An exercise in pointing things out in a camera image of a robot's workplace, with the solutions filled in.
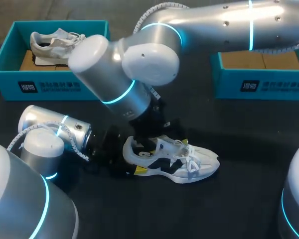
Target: teal shoe box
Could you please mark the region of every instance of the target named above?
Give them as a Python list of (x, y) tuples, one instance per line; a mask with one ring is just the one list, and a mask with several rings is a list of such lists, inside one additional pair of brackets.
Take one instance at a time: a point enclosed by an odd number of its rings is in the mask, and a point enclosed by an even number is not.
[(110, 40), (104, 20), (16, 21), (0, 49), (0, 91), (7, 101), (72, 101), (97, 98), (70, 71), (20, 71), (30, 49), (30, 35), (51, 34), (58, 28), (67, 32), (99, 34)]
[(299, 70), (228, 69), (221, 53), (211, 55), (211, 65), (216, 98), (299, 101)]

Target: white cable sheath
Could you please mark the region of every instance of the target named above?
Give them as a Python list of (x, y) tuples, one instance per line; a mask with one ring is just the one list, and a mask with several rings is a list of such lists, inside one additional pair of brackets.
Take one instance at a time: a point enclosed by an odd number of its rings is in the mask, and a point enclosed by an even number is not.
[(260, 53), (265, 53), (265, 54), (280, 54), (280, 53), (295, 51), (298, 49), (299, 49), (299, 44), (297, 44), (296, 46), (281, 48), (281, 49), (260, 49), (260, 50), (254, 50), (254, 51), (260, 52)]
[(183, 5), (183, 4), (179, 4), (179, 3), (175, 3), (175, 2), (164, 2), (164, 3), (160, 3), (158, 5), (152, 6), (149, 10), (147, 10), (139, 19), (139, 21), (137, 22), (133, 34), (137, 33), (140, 30), (140, 27), (142, 26), (143, 22), (145, 21), (145, 19), (153, 14), (154, 12), (164, 9), (164, 8), (183, 8), (183, 9), (187, 9), (189, 7)]
[(70, 129), (63, 123), (60, 123), (60, 122), (57, 122), (57, 121), (47, 121), (47, 122), (44, 122), (44, 123), (39, 123), (39, 124), (34, 124), (26, 129), (24, 129), (23, 131), (21, 131), (13, 140), (12, 142), (10, 143), (10, 145), (8, 146), (7, 150), (8, 151), (11, 151), (12, 147), (15, 145), (15, 143), (22, 137), (24, 136), (26, 133), (28, 133), (29, 131), (31, 130), (34, 130), (36, 128), (47, 128), (48, 125), (57, 125), (57, 126), (61, 126), (62, 129), (64, 129), (64, 131), (68, 134), (69, 136), (69, 139), (70, 139), (70, 142), (71, 142), (71, 146), (74, 150), (74, 152), (79, 155), (81, 158), (83, 158), (84, 160), (86, 161), (89, 161), (89, 157), (84, 155), (83, 153), (81, 153), (78, 148), (76, 147), (75, 145), (75, 142), (74, 142), (74, 139), (73, 139), (73, 136), (72, 136), (72, 132), (70, 131)]

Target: shoe lace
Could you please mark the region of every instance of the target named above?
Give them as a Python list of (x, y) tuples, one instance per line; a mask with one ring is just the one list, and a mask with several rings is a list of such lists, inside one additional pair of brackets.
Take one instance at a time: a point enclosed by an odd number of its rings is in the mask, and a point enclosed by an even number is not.
[(180, 148), (179, 151), (182, 151), (184, 148), (186, 150), (188, 150), (188, 155), (185, 156), (184, 154), (182, 154), (181, 156), (183, 158), (186, 158), (186, 163), (187, 163), (187, 170), (190, 173), (196, 172), (197, 170), (199, 170), (199, 165), (197, 162), (199, 162), (199, 159), (194, 155), (195, 149), (189, 145), (189, 144), (184, 144), (182, 141), (180, 140), (175, 140), (177, 143), (180, 143)]
[(74, 37), (70, 40), (70, 42), (68, 42), (66, 45), (75, 45), (81, 41), (83, 41), (85, 39), (85, 35), (84, 34), (78, 34), (75, 32), (70, 32), (69, 34), (73, 35)]

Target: cardboard shoe box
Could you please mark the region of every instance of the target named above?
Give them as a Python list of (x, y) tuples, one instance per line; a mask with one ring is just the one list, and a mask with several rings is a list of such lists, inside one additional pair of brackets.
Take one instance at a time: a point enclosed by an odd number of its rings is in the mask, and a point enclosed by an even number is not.
[(217, 53), (211, 63), (217, 98), (299, 100), (299, 50)]
[(0, 91), (7, 101), (97, 100), (68, 67), (35, 66), (30, 51), (30, 35), (67, 32), (99, 34), (110, 40), (107, 21), (16, 21), (0, 49)]

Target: yellow accent on shoe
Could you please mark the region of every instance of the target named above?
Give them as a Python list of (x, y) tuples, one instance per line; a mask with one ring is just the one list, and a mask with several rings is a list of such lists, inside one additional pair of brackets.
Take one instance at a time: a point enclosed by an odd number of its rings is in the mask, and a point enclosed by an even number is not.
[(183, 142), (184, 144), (188, 145), (188, 139), (187, 139), (187, 138), (186, 138), (186, 139), (183, 139), (182, 142)]
[(135, 170), (134, 175), (143, 174), (143, 173), (146, 173), (147, 171), (148, 170), (146, 168), (136, 166), (136, 170)]

